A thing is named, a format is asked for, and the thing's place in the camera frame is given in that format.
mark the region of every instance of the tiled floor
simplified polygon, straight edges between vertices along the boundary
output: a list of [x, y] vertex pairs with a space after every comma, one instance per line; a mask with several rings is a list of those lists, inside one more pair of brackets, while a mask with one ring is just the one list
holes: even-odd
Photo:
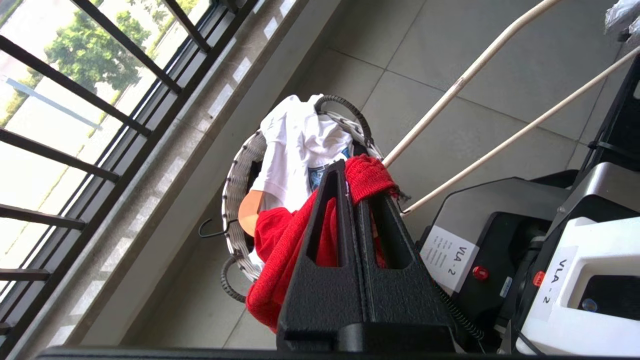
[[[602, 34], [604, 12], [613, 2], [564, 0], [509, 41], [391, 166], [401, 188], [419, 199], [620, 57], [615, 36]], [[297, 93], [303, 99], [319, 92], [347, 98], [363, 109], [376, 144], [388, 153], [476, 56], [536, 3], [353, 1]], [[627, 69], [617, 71], [454, 189], [579, 167], [585, 144], [595, 136]], [[430, 224], [443, 198], [406, 217], [414, 240]], [[199, 246], [161, 306], [159, 315], [166, 318], [150, 326], [147, 338], [152, 341], [147, 343], [273, 348], [274, 335], [218, 285], [227, 254], [224, 243]], [[241, 274], [232, 277], [242, 290], [248, 287]]]

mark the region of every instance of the red sweater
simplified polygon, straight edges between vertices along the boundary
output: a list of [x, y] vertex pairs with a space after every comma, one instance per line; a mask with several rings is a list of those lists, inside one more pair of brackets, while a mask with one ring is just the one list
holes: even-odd
[[[347, 160], [345, 176], [353, 204], [380, 192], [395, 192], [396, 184], [384, 165], [365, 155]], [[316, 201], [317, 190], [299, 211], [275, 208], [259, 214], [255, 228], [255, 247], [266, 264], [258, 281], [249, 289], [246, 307], [259, 322], [274, 330], [291, 281], [303, 235]], [[337, 266], [337, 220], [335, 199], [326, 207], [316, 263]]]

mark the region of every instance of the wooden stick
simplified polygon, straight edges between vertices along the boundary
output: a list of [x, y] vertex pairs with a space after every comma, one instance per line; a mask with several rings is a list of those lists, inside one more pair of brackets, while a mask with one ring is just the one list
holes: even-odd
[[625, 55], [625, 57], [623, 57], [622, 59], [616, 61], [616, 63], [611, 65], [609, 68], [607, 68], [607, 70], [601, 72], [598, 76], [593, 78], [588, 83], [584, 84], [581, 88], [579, 88], [573, 94], [569, 95], [567, 98], [565, 98], [564, 100], [559, 102], [553, 108], [547, 110], [546, 113], [542, 114], [534, 122], [531, 122], [529, 125], [525, 126], [522, 130], [520, 130], [517, 133], [515, 133], [508, 140], [506, 140], [502, 144], [496, 146], [496, 148], [494, 148], [493, 150], [488, 152], [482, 158], [479, 158], [478, 160], [476, 160], [475, 163], [471, 164], [465, 170], [462, 170], [458, 175], [452, 177], [446, 183], [440, 185], [436, 190], [433, 190], [429, 195], [423, 197], [422, 199], [418, 200], [415, 204], [411, 205], [407, 210], [404, 211], [403, 216], [411, 213], [413, 210], [416, 210], [421, 205], [423, 205], [425, 202], [433, 199], [439, 193], [443, 192], [444, 190], [446, 190], [451, 185], [457, 183], [458, 181], [463, 179], [465, 176], [469, 175], [469, 173], [471, 173], [471, 171], [477, 169], [479, 166], [481, 166], [482, 164], [486, 163], [489, 159], [494, 157], [498, 152], [502, 151], [505, 147], [511, 145], [511, 143], [513, 143], [514, 141], [516, 141], [517, 139], [522, 137], [524, 134], [528, 133], [534, 127], [540, 125], [543, 121], [547, 120], [551, 115], [557, 113], [560, 109], [564, 108], [564, 106], [566, 106], [569, 102], [572, 102], [573, 100], [575, 100], [576, 97], [582, 95], [584, 92], [586, 92], [591, 87], [593, 87], [593, 85], [595, 85], [595, 84], [601, 82], [602, 80], [604, 80], [609, 74], [614, 72], [618, 67], [620, 67], [625, 62], [631, 60], [632, 58], [634, 58], [638, 54], [640, 54], [640, 46], [636, 47], [633, 51], [631, 51], [630, 53]]
[[489, 47], [484, 50], [484, 52], [474, 61], [473, 64], [465, 71], [462, 76], [447, 90], [446, 93], [436, 102], [435, 105], [420, 119], [418, 124], [416, 124], [411, 131], [400, 141], [396, 147], [391, 150], [391, 153], [387, 155], [387, 157], [382, 161], [382, 163], [389, 167], [394, 160], [397, 159], [400, 154], [415, 140], [418, 135], [424, 130], [427, 125], [436, 117], [438, 114], [453, 100], [454, 97], [465, 87], [465, 85], [473, 79], [473, 77], [482, 69], [493, 55], [495, 55], [498, 50], [513, 36], [518, 32], [523, 26], [530, 23], [533, 19], [539, 16], [541, 13], [545, 12], [551, 6], [558, 3], [560, 0], [543, 0], [540, 4], [534, 6], [531, 10], [524, 13], [521, 17], [519, 17], [516, 21], [512, 22], [509, 27], [507, 27], [501, 34], [498, 36]]

